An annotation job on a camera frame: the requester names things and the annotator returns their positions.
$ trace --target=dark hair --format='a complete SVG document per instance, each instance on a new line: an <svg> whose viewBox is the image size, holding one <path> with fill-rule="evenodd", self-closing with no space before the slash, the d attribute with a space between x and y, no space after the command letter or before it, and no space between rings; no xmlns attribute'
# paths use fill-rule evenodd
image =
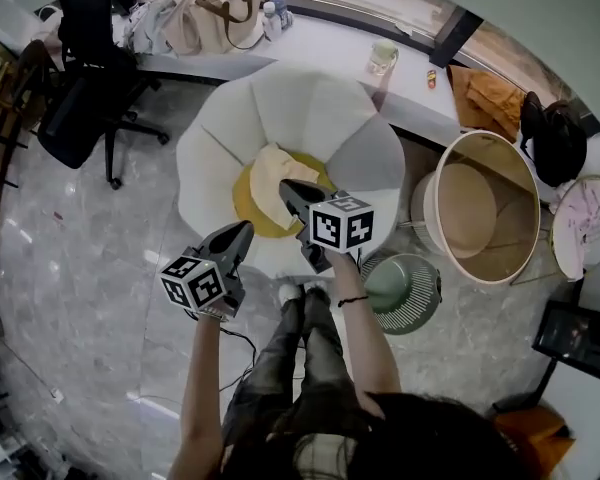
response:
<svg viewBox="0 0 600 480"><path fill-rule="evenodd" d="M531 478L493 424L461 403L409 394L369 396L385 418L365 413L369 432L357 438L347 471L338 478ZM313 436L294 435L292 430L278 426L268 440L255 433L244 436L233 448L223 480L300 479L294 465Z"/></svg>

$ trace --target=white flower-shaped chair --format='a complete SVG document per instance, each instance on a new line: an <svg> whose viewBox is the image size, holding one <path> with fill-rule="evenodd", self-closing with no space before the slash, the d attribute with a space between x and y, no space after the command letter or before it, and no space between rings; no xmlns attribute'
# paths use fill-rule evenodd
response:
<svg viewBox="0 0 600 480"><path fill-rule="evenodd" d="M273 142L320 160L338 189L373 205L373 239L363 257L382 245L395 226L404 178L398 137L357 81L282 62L218 87L180 138L178 205L196 233L239 220L233 185ZM244 264L271 278L314 274L293 236L256 236Z"/></svg>

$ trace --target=white sneaker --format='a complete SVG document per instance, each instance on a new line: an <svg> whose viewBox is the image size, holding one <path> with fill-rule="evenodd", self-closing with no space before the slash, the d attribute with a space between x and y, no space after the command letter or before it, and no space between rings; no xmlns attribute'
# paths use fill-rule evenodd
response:
<svg viewBox="0 0 600 480"><path fill-rule="evenodd" d="M327 287L327 282L324 279L314 279L313 281L309 281L307 283L304 283L304 292L308 293L309 290L312 290L314 288L317 288L319 290L322 290L325 293L329 293L328 292L328 287Z"/></svg>
<svg viewBox="0 0 600 480"><path fill-rule="evenodd" d="M302 297L300 287L295 284L283 284L278 289L278 300L280 301L280 307L284 306L284 303L288 300L299 299Z"/></svg>

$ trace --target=orange cloth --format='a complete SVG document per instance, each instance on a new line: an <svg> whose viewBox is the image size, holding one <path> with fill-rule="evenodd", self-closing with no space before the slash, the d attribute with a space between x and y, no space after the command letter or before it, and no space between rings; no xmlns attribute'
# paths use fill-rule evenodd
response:
<svg viewBox="0 0 600 480"><path fill-rule="evenodd" d="M498 75L449 66L461 126L489 130L515 143L525 93Z"/></svg>
<svg viewBox="0 0 600 480"><path fill-rule="evenodd" d="M574 443L571 438L556 435L565 426L564 420L541 406L499 414L495 425L513 441L520 457L538 478L548 478Z"/></svg>

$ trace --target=grey floor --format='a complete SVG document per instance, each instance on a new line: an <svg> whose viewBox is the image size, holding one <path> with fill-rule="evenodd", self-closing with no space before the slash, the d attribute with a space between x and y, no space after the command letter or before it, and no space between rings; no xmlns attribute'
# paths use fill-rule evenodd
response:
<svg viewBox="0 0 600 480"><path fill-rule="evenodd" d="M140 115L177 139L212 90L165 82L143 97ZM0 342L0 367L20 431L51 467L65 454L102 478L160 478L178 446L195 323L166 302L156 272L200 237L175 206L177 141L160 147L147 136L119 135L116 167L125 185L118 192L104 180L102 143L77 171L34 137L29 150L17 151L9 174L20 189L5 189L0 213L0 316L4 342L20 359ZM438 157L404 146L408 201ZM408 231L396 232L389 245L426 256L443 280L444 300L432 319L390 338L404 390L484 411L537 382L546 358L530 345L555 281L489 288L428 255ZM247 298L227 327L260 349L278 320L277 284L248 270L243 280ZM346 341L342 315L334 316ZM223 335L221 384L249 360L242 340ZM54 388L64 395L60 403ZM223 411L232 393L221 393Z"/></svg>

